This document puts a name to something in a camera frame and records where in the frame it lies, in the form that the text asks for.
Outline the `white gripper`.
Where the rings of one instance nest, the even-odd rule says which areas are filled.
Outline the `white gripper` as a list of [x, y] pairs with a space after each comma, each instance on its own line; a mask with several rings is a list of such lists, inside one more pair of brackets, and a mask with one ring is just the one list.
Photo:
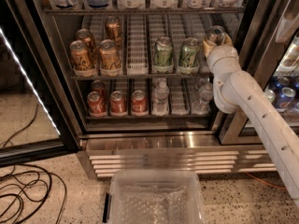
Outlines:
[[203, 40], [203, 52], [210, 71], [220, 81], [226, 81], [228, 77], [241, 70], [237, 50], [233, 47], [233, 41], [225, 34], [225, 44], [220, 45], [205, 38]]

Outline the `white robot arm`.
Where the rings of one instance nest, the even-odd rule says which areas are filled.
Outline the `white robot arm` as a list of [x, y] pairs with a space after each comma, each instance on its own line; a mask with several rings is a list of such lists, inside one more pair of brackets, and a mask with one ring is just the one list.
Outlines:
[[204, 38], [203, 52], [214, 75], [213, 96], [217, 108], [232, 114], [242, 109], [254, 126], [287, 191], [299, 206], [299, 137], [248, 72], [228, 35]]

